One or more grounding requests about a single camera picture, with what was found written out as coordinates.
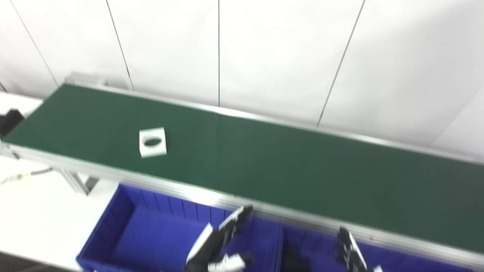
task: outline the white table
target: white table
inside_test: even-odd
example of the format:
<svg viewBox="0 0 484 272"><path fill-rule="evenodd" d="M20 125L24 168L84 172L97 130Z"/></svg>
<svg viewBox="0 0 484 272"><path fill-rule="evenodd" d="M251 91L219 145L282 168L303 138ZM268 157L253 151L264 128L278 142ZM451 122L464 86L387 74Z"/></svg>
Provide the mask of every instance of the white table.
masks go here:
<svg viewBox="0 0 484 272"><path fill-rule="evenodd" d="M14 107L28 115L41 103L0 93L0 114ZM47 167L0 156L0 180ZM89 196L84 196L74 193L57 172L0 185L0 251L81 271L75 257L117 186L116 181L100 179Z"/></svg>

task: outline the blue plastic crate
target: blue plastic crate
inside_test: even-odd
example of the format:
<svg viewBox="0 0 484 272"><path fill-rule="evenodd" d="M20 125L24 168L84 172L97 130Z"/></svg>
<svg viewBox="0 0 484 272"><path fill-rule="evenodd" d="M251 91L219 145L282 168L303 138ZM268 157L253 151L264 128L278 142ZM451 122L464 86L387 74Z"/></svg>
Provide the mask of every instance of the blue plastic crate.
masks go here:
<svg viewBox="0 0 484 272"><path fill-rule="evenodd" d="M232 211L120 185L77 261L87 271L180 272L193 243L210 222ZM250 216L223 253L250 251L246 272L278 272L282 226Z"/></svg>
<svg viewBox="0 0 484 272"><path fill-rule="evenodd" d="M311 262L312 272L347 272L334 259L336 235L284 226L284 240ZM368 269L381 265L384 272L470 272L471 270L365 243L358 243Z"/></svg>

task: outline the panel seam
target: panel seam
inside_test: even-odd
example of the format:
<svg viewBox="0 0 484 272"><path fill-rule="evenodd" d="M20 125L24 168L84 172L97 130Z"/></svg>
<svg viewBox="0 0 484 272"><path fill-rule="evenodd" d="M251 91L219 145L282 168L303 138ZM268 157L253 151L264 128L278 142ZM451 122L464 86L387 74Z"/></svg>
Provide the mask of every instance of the panel seam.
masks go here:
<svg viewBox="0 0 484 272"><path fill-rule="evenodd" d="M343 51L343 56L341 57L341 60L338 65L338 69L336 69L336 74L334 75L333 82L331 83L330 91L328 92L328 95L326 96L326 100L324 101L323 109L321 110L321 114L318 119L318 124L316 127L319 127L321 124L321 119L323 118L324 110L326 109L326 105L328 104L328 100L330 98L331 92L333 91L334 83L336 82L336 78L338 77L339 70L341 68L341 64L343 63L343 59L345 58L346 51L348 50L349 42L351 42L351 38L353 37L353 33L355 32L356 25L358 23L358 19L360 19L360 15L363 10L363 6L366 0L363 0L362 5L360 7L360 11L358 12L358 16L356 16L355 24L353 25L353 29L351 30L351 34L349 35L348 42L346 43L345 50Z"/></svg>
<svg viewBox="0 0 484 272"><path fill-rule="evenodd" d="M128 63L126 62L126 57L124 56L124 51L123 51L122 46L121 46L121 41L120 41L120 37L118 35L118 30L116 29L116 24L114 23L113 14L111 13L111 8L110 8L109 2L107 0L106 0L106 5L107 5L107 10L109 11L109 16L111 17L111 22L113 23L113 28L114 28L114 33L116 34L116 39L118 40L118 44L120 46L122 59L124 61L124 66L126 66L126 72L128 73L129 82L131 83L131 89L133 91L135 91L135 87L133 86L133 80L131 79L131 74L129 73Z"/></svg>
<svg viewBox="0 0 484 272"><path fill-rule="evenodd" d="M0 88L1 88L1 89L2 89L4 92L8 93L8 92L7 92L7 89L5 89L5 86L2 84L2 82L1 82L1 81L0 81Z"/></svg>
<svg viewBox="0 0 484 272"><path fill-rule="evenodd" d="M56 80L56 78L54 77L54 74L53 74L53 73L52 73L52 71L50 70L49 65L47 65L47 61L45 60L44 56L43 56L43 55L42 55L42 53L40 52L39 47L38 47L38 46L37 46L37 44L35 43L35 41L34 41L34 39L33 39L32 35L31 35L31 33L30 33L29 29L27 28L27 25L25 25L24 20L23 20L23 19L22 19L22 17L20 16L20 13L18 12L18 10L17 10L17 8L15 7L14 3L12 2L12 0L10 0L10 3L12 4L12 7L14 8L15 13L17 13L17 16L18 16L18 18L20 19L20 22L22 22L22 25L24 26L25 31L26 31L26 32L27 32L27 34L29 35L30 40L32 41L33 45L35 46L35 49L36 49L36 50L37 50L37 52L39 53L39 55L40 55L40 57L41 57L42 61L44 62L45 67L46 67L46 68L47 68L47 70L49 71L50 76L52 77L52 79L54 80L54 82L56 83L57 88L58 88L58 87L59 87L59 84L57 83L57 80Z"/></svg>

